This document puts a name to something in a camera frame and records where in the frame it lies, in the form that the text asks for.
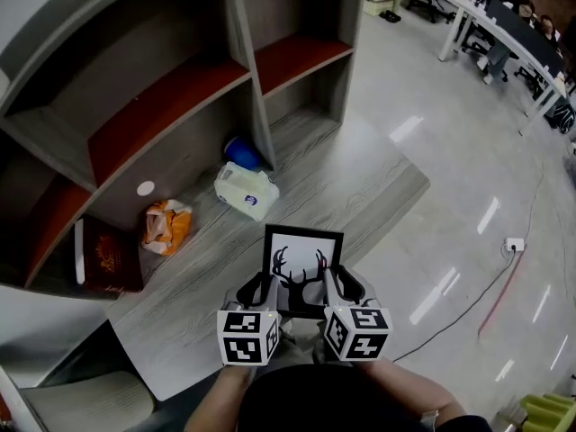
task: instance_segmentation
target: blue cup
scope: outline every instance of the blue cup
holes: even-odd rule
[[[239,167],[254,169],[260,166],[260,157],[256,150],[241,137],[232,138],[224,148],[224,155]]]

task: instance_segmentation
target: green chair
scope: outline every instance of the green chair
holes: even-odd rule
[[[527,395],[520,404],[527,413],[524,432],[566,432],[576,417],[576,402],[553,393]]]

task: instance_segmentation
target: white cube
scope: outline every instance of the white cube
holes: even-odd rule
[[[268,365],[278,345],[278,312],[218,310],[218,343],[225,365]]]
[[[378,360],[392,333],[388,309],[335,306],[325,309],[324,338],[343,362]]]

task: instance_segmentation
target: orange and white bag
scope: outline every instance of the orange and white bag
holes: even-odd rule
[[[192,208],[177,200],[156,202],[146,210],[142,246],[162,256],[173,255],[188,234]]]

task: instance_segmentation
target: red book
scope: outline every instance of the red book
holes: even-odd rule
[[[78,284],[107,292],[139,292],[144,287],[138,238],[84,216],[74,225]]]

